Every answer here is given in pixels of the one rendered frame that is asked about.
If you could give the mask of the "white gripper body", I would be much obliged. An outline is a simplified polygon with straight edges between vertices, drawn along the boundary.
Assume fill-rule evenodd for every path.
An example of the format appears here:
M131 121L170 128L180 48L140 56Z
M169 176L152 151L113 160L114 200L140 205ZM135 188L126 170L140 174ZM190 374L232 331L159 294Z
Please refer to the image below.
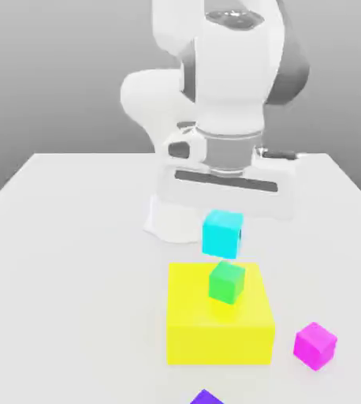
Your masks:
M158 177L161 200L210 211L234 211L249 217L290 219L296 205L300 157L261 150L240 173L207 166L167 165Z

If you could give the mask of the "small cyan cube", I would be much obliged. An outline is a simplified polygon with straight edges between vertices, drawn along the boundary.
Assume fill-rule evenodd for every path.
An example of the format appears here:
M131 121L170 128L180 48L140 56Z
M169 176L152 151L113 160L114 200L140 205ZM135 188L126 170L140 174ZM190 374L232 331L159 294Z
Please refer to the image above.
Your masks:
M202 252L225 259L236 259L244 224L242 213L212 210L203 221Z

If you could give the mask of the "small green cube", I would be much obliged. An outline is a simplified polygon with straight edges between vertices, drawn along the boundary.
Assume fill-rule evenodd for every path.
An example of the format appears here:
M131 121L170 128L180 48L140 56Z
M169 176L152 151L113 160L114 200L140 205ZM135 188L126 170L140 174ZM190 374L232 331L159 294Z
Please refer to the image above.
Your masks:
M244 280L243 267L223 260L210 273L209 297L233 305L244 289Z

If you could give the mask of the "small magenta cube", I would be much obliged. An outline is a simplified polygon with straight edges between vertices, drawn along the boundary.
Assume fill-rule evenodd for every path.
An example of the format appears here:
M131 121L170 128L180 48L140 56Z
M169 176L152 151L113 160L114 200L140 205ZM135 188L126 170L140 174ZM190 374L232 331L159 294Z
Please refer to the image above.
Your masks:
M334 356L337 336L312 322L296 333L293 354L305 365L318 371Z

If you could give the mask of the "small purple cube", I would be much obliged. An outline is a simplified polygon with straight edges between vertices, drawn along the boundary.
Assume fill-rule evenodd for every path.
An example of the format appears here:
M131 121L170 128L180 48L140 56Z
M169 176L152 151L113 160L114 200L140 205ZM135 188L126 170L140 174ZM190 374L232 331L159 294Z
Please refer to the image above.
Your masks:
M224 402L211 394L208 390L202 389L193 400L190 401L190 404L224 404Z

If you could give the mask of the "large yellow box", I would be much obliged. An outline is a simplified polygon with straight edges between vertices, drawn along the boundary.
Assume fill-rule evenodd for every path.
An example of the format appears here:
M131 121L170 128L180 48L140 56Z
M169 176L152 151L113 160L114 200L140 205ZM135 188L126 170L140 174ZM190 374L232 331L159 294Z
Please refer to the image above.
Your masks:
M171 263L168 274L166 360L170 365L268 365L275 323L259 266L245 269L233 305L209 297L214 263Z

